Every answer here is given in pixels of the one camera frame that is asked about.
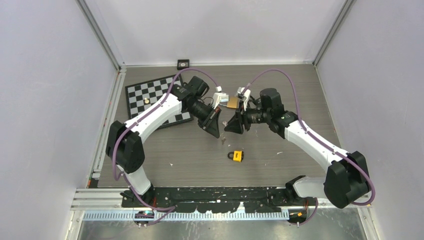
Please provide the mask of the yellow small padlock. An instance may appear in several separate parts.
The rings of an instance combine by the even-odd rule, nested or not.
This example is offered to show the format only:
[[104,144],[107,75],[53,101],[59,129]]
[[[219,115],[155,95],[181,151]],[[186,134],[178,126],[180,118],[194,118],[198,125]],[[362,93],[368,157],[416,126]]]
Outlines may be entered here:
[[234,161],[234,162],[238,162],[241,163],[244,159],[244,152],[243,151],[231,151],[227,154],[227,158]]

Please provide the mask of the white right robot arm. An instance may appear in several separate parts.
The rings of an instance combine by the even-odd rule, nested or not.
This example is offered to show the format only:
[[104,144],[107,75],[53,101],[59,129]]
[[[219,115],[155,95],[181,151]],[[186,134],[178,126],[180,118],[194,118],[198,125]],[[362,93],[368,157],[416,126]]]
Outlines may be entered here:
[[258,99],[250,90],[240,87],[240,103],[228,121],[226,132],[243,134],[252,124],[267,124],[281,138],[307,153],[324,170],[324,177],[300,175],[285,184],[285,198],[299,205],[306,198],[328,199],[342,209],[358,204],[358,199],[372,191],[366,158],[358,151],[347,152],[313,131],[299,116],[285,110],[275,88],[266,88]]

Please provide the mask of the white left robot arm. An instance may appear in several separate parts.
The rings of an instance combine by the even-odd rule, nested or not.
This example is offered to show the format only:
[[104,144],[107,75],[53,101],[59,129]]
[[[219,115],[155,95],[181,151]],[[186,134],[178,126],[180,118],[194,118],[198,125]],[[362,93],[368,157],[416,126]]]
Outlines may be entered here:
[[145,161],[144,143],[147,138],[172,116],[188,111],[197,118],[198,126],[215,138],[219,132],[219,97],[222,87],[217,85],[213,101],[205,104],[202,97],[209,86],[199,77],[185,85],[174,81],[168,92],[150,108],[138,116],[122,123],[115,121],[109,127],[105,153],[113,163],[113,168],[121,170],[129,185],[134,189],[134,200],[141,207],[148,207],[153,202],[151,181],[143,168]]

